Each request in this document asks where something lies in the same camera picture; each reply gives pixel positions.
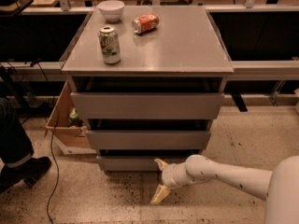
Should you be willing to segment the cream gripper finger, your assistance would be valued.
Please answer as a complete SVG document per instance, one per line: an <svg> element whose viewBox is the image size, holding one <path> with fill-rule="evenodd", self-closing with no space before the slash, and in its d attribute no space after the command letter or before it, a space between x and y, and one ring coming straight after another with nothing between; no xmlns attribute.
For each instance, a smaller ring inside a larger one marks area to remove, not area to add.
<svg viewBox="0 0 299 224"><path fill-rule="evenodd" d="M165 185L159 185L150 201L151 204L159 204L171 192L171 189Z"/></svg>
<svg viewBox="0 0 299 224"><path fill-rule="evenodd" d="M157 163L158 168L161 172L168 166L168 163L161 159L155 159L154 161Z"/></svg>

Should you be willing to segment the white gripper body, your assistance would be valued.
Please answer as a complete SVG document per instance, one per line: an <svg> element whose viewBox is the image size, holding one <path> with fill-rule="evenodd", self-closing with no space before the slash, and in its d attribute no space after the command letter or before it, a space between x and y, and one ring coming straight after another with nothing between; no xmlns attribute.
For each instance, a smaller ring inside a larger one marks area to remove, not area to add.
<svg viewBox="0 0 299 224"><path fill-rule="evenodd" d="M185 163L171 163L162 169L162 181L170 189L180 188L189 183Z"/></svg>

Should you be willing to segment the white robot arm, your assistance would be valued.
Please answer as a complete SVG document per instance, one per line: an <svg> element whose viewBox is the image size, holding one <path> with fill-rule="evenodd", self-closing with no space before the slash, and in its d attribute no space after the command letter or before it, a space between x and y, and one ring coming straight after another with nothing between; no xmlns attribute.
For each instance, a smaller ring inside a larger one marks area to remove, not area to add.
<svg viewBox="0 0 299 224"><path fill-rule="evenodd" d="M264 200L263 224L299 224L298 156L281 161L272 171L218 163L202 155L191 155L182 163L156 162L162 183L151 200L153 204L160 203L173 189L215 179Z"/></svg>

